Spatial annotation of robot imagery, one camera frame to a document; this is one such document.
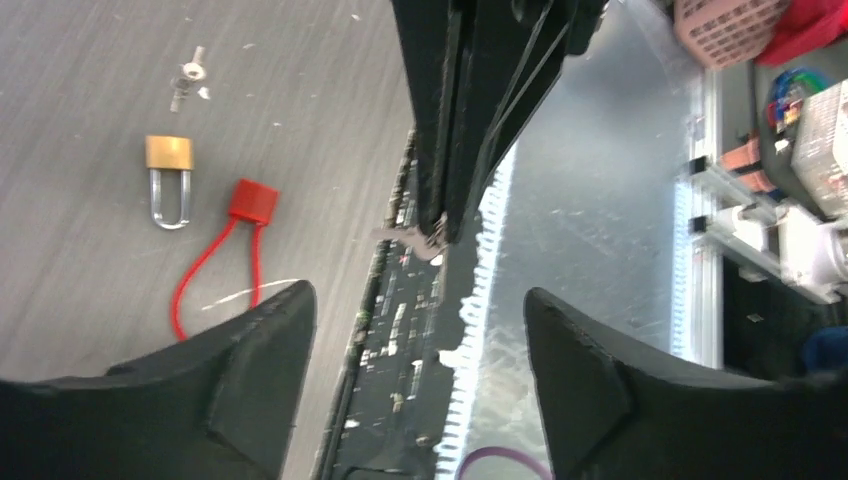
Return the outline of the small silver key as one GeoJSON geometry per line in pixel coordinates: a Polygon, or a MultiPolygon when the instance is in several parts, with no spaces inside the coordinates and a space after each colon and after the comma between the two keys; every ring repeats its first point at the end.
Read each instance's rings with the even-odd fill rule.
{"type": "Polygon", "coordinates": [[[434,232],[429,235],[422,233],[418,226],[407,226],[404,220],[403,214],[392,215],[384,226],[374,228],[370,237],[377,241],[399,242],[422,261],[431,261],[444,253],[448,246],[446,214],[442,214],[435,222],[434,232]]]}

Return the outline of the aluminium slotted rail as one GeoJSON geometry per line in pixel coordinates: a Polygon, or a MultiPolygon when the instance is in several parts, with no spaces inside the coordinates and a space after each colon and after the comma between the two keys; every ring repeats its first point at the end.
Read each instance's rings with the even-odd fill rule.
{"type": "Polygon", "coordinates": [[[457,479],[465,455],[517,149],[517,145],[509,148],[479,206],[481,229],[473,236],[473,288],[460,299],[459,318],[465,323],[463,339],[456,349],[439,352],[439,360],[454,371],[454,384],[442,440],[434,448],[436,479],[457,479]]]}

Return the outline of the silver keys on table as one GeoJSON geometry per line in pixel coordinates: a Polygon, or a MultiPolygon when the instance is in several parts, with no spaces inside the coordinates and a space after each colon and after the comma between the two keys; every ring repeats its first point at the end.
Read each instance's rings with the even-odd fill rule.
{"type": "Polygon", "coordinates": [[[197,46],[192,58],[179,66],[178,75],[172,80],[171,84],[173,89],[173,97],[169,107],[171,113],[178,113],[183,100],[199,82],[206,79],[208,73],[203,64],[205,52],[206,49],[203,46],[197,46]]]}

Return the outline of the white perforated plastic basket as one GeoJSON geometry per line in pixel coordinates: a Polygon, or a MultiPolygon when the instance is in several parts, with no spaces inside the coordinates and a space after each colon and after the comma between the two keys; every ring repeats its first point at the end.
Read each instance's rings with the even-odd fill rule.
{"type": "Polygon", "coordinates": [[[758,56],[789,0],[676,0],[677,38],[703,66],[723,69],[758,56]]]}

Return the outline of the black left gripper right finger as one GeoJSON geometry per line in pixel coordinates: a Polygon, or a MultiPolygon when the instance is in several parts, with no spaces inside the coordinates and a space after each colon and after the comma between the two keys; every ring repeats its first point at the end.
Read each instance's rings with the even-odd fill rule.
{"type": "Polygon", "coordinates": [[[843,479],[847,374],[760,380],[683,360],[550,292],[524,299],[559,479],[843,479]]]}

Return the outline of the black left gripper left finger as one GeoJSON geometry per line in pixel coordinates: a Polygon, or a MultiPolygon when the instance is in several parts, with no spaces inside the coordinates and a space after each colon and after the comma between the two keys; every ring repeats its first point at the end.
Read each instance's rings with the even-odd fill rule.
{"type": "Polygon", "coordinates": [[[1,384],[5,479],[276,479],[316,326],[298,281],[99,377],[1,384]]]}

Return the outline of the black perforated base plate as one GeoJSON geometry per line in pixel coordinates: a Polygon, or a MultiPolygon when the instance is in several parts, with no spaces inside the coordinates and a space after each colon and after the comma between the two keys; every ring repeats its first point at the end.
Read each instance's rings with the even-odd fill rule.
{"type": "Polygon", "coordinates": [[[459,436],[445,429],[481,227],[473,214],[440,266],[378,241],[314,478],[454,478],[459,436]]]}

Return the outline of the crumpled red cloth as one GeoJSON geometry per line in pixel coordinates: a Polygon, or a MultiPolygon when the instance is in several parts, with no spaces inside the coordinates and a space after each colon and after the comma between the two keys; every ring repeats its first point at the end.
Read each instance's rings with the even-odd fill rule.
{"type": "Polygon", "coordinates": [[[755,63],[779,66],[846,36],[847,0],[791,1],[755,63]]]}

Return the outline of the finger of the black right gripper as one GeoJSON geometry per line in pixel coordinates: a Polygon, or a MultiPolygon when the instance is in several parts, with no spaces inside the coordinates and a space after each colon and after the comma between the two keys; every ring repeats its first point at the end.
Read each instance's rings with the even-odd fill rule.
{"type": "Polygon", "coordinates": [[[434,232],[446,212],[463,14],[450,1],[397,0],[392,8],[414,117],[418,225],[434,232]]]}
{"type": "Polygon", "coordinates": [[[462,48],[443,200],[443,238],[456,242],[482,188],[529,117],[517,102],[544,96],[564,58],[586,51],[604,1],[474,1],[462,48]],[[550,77],[542,78],[543,72],[550,77]]]}

